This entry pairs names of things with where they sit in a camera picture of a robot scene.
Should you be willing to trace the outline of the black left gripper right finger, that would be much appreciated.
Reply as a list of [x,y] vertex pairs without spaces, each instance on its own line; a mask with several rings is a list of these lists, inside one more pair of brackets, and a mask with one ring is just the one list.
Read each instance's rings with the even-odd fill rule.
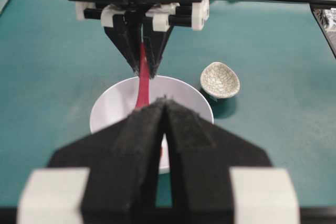
[[173,204],[190,223],[299,223],[289,173],[266,151],[172,101],[164,115]]

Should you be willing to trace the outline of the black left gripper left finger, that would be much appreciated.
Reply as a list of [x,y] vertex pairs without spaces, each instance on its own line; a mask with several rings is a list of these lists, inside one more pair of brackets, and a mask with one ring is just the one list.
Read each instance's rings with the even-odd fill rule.
[[165,100],[54,151],[31,172],[17,223],[131,223],[153,206]]

